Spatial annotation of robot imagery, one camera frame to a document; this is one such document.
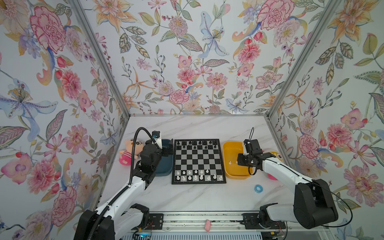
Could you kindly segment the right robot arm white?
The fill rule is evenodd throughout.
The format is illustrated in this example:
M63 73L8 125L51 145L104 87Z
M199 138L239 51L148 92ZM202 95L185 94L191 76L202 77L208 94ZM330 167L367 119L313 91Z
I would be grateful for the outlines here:
M293 170L279 160L273 160L272 153L264 153L258 140L244 140L244 154L238 154L238 165L255 168L276 178L293 194L292 204L268 204L260 207L257 223L270 228L275 222L299 223L305 229L312 229L338 220L332 192L321 179L314 180Z

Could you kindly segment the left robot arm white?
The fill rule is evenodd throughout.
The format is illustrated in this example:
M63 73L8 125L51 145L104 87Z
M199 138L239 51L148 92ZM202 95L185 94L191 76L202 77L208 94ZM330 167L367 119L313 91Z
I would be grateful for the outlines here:
M134 168L132 182L126 183L106 203L94 211L85 211L78 222L75 240L119 240L130 230L143 229L149 223L149 208L134 200L144 192L156 176L162 157L173 154L174 140L162 148L148 142L144 146L141 162Z

